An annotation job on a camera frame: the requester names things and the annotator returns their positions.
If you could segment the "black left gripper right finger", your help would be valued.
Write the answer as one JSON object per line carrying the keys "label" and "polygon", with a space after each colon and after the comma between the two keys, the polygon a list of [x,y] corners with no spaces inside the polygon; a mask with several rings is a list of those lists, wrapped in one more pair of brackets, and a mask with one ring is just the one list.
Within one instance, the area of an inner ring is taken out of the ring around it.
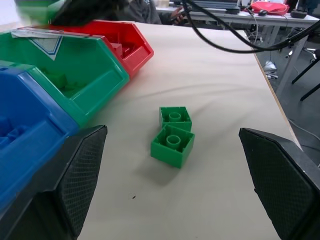
{"label": "black left gripper right finger", "polygon": [[272,225],[282,240],[320,238],[320,168],[291,140],[241,128],[249,172]]}

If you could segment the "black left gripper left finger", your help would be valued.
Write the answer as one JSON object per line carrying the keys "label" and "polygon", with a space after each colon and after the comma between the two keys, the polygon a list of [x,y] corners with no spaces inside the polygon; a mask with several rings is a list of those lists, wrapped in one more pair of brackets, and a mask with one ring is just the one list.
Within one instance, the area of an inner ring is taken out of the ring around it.
{"label": "black left gripper left finger", "polygon": [[0,215],[2,240],[76,240],[95,193],[108,128],[69,136]]}

